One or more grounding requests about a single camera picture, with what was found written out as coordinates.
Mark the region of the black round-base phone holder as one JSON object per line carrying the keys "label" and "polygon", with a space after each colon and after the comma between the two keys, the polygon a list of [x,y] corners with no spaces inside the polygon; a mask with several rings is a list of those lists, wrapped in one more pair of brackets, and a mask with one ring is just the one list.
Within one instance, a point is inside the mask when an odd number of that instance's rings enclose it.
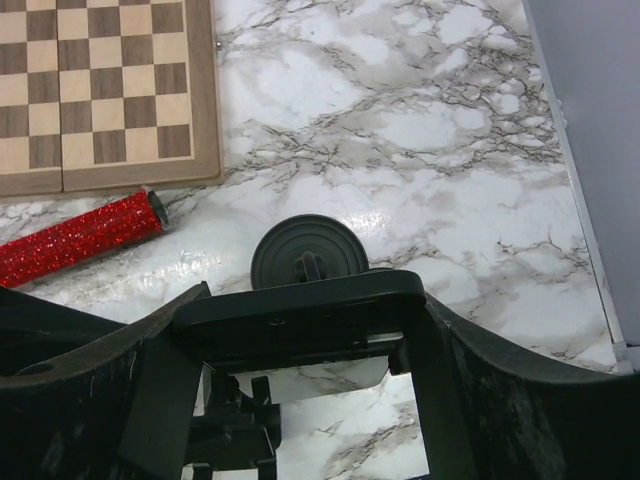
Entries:
{"label": "black round-base phone holder", "polygon": [[[278,223],[261,239],[251,262],[255,290],[353,276],[369,269],[358,237],[322,215],[298,215]],[[194,418],[186,463],[195,479],[216,472],[255,470],[260,479],[277,477],[281,445],[280,405],[272,401],[269,377],[251,379],[251,393],[238,379],[203,370],[203,413]]]}

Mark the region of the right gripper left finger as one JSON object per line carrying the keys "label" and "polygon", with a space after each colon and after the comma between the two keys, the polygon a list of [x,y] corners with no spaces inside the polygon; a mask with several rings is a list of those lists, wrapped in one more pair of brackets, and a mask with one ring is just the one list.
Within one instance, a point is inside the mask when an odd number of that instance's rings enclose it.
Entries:
{"label": "right gripper left finger", "polygon": [[1,292],[1,475],[177,479],[201,364],[172,336],[188,289],[131,324]]}

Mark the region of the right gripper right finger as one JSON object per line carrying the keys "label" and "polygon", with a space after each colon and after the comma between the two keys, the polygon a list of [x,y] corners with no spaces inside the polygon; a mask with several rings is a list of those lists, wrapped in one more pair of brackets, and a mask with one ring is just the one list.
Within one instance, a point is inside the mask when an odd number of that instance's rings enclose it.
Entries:
{"label": "right gripper right finger", "polygon": [[538,354],[426,294],[400,311],[429,478],[638,478],[638,374]]}

